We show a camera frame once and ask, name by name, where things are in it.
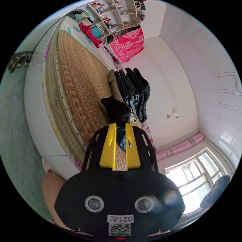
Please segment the pillow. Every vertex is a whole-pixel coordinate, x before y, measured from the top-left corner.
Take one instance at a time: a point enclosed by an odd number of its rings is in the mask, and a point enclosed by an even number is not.
[[[224,192],[229,182],[230,182],[230,176],[225,175],[220,177],[211,187],[209,192],[206,194],[206,196],[204,197],[204,199],[200,204],[200,207],[201,208],[211,207],[218,200],[221,194]]]

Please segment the pink curtain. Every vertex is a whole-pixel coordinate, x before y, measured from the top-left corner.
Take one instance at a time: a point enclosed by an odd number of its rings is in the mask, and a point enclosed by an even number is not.
[[[194,137],[192,137],[191,139],[183,142],[182,144],[170,149],[170,150],[167,150],[167,151],[164,151],[164,152],[160,152],[160,153],[156,153],[156,159],[159,161],[161,159],[164,159],[166,158],[167,156],[170,156],[170,155],[174,155],[174,154],[177,154],[181,151],[184,151],[186,149],[189,149],[190,147],[198,144],[199,142],[203,141],[204,139],[204,135],[202,133],[199,133],[197,135],[195,135]]]

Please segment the person's leg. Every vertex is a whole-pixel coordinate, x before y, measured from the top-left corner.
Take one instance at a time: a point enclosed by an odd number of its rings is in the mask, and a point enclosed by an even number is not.
[[[71,230],[63,224],[54,209],[55,201],[64,183],[65,180],[63,178],[49,170],[42,179],[42,194],[45,204],[55,223],[64,229]]]

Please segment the shelf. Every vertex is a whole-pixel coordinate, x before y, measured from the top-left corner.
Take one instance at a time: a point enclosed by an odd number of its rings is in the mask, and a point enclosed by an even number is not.
[[[93,23],[91,24],[91,28],[96,26],[96,25],[99,25],[104,34],[97,37],[98,40],[104,38],[104,37],[107,37],[115,32],[118,32],[120,30],[123,30],[123,29],[128,29],[128,28],[131,28],[131,27],[135,27],[137,26],[137,13],[136,13],[136,8],[135,8],[135,2],[133,0],[119,0],[120,1],[120,6],[123,6],[123,11],[126,11],[126,13],[122,13],[120,14],[114,0],[102,0],[101,2],[96,0],[96,1],[92,1],[90,2],[89,4],[84,4],[83,6],[87,6],[87,9],[86,11],[89,12],[92,16],[92,20],[93,20]],[[94,2],[100,2],[101,4],[107,4],[109,7],[106,8],[106,9],[103,9],[102,10],[102,13],[101,14],[98,14],[97,11],[95,10],[95,8],[93,8],[91,6],[91,3],[94,3]],[[102,20],[101,16],[106,14],[107,15],[107,18],[108,19],[112,19],[109,24],[112,25],[112,24],[118,24],[116,26],[116,30],[112,33],[110,33],[108,31],[108,28],[107,26],[105,25],[104,21]],[[124,28],[124,25],[123,25],[123,20],[122,20],[122,16],[124,15],[127,15],[128,16],[128,19],[127,19],[127,22],[131,24],[130,27],[128,28]]]
[[[102,39],[104,37],[107,37],[109,35],[110,35],[110,33],[107,30],[104,30],[104,35],[101,35],[101,36],[97,37],[97,39],[100,40],[100,39]]]
[[[120,13],[121,16],[123,15],[127,15],[127,14],[136,14],[136,12],[134,12],[133,10],[126,10],[127,13]]]
[[[92,27],[94,27],[94,26],[96,26],[97,24],[100,24],[100,23],[102,23],[102,21],[100,19],[97,19],[93,22],[93,24],[90,25],[90,27],[92,28]]]
[[[108,13],[108,12],[112,12],[112,11],[115,11],[115,10],[117,10],[117,9],[116,8],[106,8],[106,9],[103,10],[103,13]]]

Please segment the white shelf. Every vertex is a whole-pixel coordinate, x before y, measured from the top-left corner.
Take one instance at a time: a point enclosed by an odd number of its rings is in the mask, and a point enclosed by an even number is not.
[[[97,1],[92,1],[89,4],[85,4],[84,5],[84,6],[87,6],[87,9],[86,9],[87,12],[90,10],[90,13],[94,14],[94,16],[97,17],[97,19],[94,20],[93,24],[91,25],[91,28],[96,26],[97,24],[101,24],[101,28],[103,29],[104,35],[101,35],[101,36],[97,37],[98,40],[100,40],[100,39],[102,39],[104,37],[107,37],[107,36],[117,32],[117,31],[138,26],[135,2],[133,0],[119,0],[119,1],[120,1],[120,5],[121,6],[122,6],[122,3],[123,3],[123,5],[126,6],[127,10],[124,10],[124,11],[127,11],[126,13],[120,14],[120,12],[119,12],[119,10],[118,10],[114,0],[102,0],[102,2],[106,2],[107,3],[109,8],[106,8],[106,9],[102,10],[101,14],[98,14],[96,12],[96,10],[91,6],[91,3],[99,2],[98,0]],[[118,24],[116,26],[116,31],[112,32],[112,33],[110,33],[108,31],[107,26],[105,25],[104,21],[101,18],[102,15],[104,15],[104,14],[108,15],[108,13],[110,13],[112,16],[114,16],[116,24]],[[129,22],[131,24],[130,27],[128,27],[128,28],[124,27],[122,19],[121,19],[122,15],[129,15],[129,18],[130,18]]]

